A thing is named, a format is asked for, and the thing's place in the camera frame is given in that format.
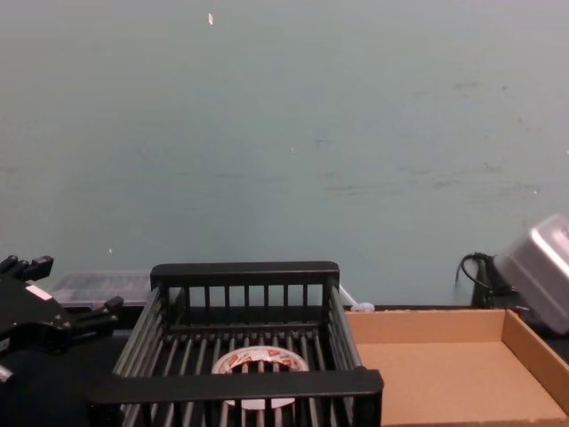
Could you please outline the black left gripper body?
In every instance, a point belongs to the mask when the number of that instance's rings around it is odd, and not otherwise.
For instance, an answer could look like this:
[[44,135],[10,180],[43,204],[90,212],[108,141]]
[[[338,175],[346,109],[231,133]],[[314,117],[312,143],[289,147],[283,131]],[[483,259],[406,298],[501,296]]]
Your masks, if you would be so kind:
[[70,316],[36,285],[1,276],[1,353],[21,349],[65,350]]

